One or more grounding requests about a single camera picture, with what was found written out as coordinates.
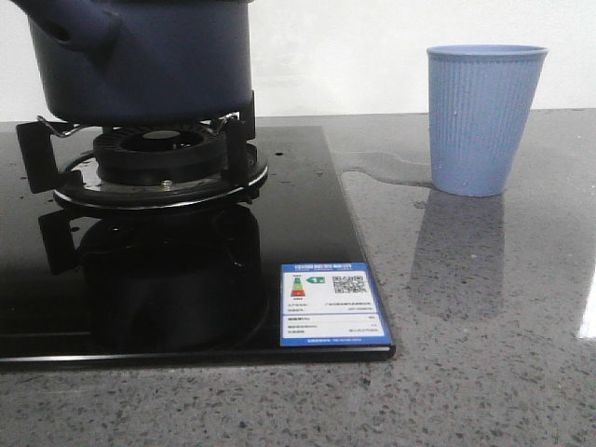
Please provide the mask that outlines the light blue ribbed cup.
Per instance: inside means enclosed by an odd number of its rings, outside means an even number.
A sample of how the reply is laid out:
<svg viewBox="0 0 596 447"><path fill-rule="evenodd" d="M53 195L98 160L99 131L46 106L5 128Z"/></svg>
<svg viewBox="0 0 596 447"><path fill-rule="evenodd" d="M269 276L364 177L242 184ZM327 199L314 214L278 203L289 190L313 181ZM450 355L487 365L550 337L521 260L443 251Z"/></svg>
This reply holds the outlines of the light blue ribbed cup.
<svg viewBox="0 0 596 447"><path fill-rule="evenodd" d="M522 45L430 47L434 186L459 196L506 189L548 51Z"/></svg>

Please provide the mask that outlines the dark blue pot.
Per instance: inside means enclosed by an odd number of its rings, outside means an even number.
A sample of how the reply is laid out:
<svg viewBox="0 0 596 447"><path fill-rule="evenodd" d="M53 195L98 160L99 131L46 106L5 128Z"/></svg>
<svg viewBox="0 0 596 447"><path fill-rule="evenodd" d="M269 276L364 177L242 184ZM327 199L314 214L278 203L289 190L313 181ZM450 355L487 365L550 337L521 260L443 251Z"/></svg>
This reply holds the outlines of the dark blue pot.
<svg viewBox="0 0 596 447"><path fill-rule="evenodd" d="M48 110L128 126L204 120L252 100L246 1L19 1Z"/></svg>

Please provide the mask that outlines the black metal pot support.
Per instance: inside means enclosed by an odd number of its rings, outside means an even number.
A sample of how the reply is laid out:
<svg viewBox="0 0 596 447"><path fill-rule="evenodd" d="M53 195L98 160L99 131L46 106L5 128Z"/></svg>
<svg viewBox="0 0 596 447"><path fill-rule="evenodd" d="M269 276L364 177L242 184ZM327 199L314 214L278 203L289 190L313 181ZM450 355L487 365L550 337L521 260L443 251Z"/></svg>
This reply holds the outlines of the black metal pot support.
<svg viewBox="0 0 596 447"><path fill-rule="evenodd" d="M126 185L102 179L93 142L91 150L58 168L51 140L73 136L79 128L71 123L38 117L34 122L17 125L16 131L31 191L50 191L65 208L151 212L255 199L266 181L268 166L266 157L251 144L255 136L254 104L249 102L230 115L210 120L148 128L195 124L226 137L223 169L190 182L166 180L157 185Z"/></svg>

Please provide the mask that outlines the blue energy label sticker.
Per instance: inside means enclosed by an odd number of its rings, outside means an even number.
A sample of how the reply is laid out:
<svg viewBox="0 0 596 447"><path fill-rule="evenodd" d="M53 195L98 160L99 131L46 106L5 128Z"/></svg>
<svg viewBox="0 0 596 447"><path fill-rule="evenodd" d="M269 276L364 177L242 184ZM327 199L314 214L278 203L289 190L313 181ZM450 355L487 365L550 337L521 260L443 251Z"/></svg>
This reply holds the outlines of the blue energy label sticker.
<svg viewBox="0 0 596 447"><path fill-rule="evenodd" d="M280 344L391 345L369 266L363 262L281 266Z"/></svg>

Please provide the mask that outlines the black glass gas stove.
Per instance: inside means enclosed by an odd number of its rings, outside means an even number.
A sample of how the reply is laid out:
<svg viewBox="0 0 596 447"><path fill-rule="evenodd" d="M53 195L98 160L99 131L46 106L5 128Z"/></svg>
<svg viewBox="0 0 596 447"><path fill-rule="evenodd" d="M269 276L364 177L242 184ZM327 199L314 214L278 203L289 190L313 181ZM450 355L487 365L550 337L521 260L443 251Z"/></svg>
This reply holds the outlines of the black glass gas stove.
<svg viewBox="0 0 596 447"><path fill-rule="evenodd" d="M257 132L250 204L163 214L67 210L30 191L1 128L1 367L391 358L391 345L284 347L280 267L367 263L319 127Z"/></svg>

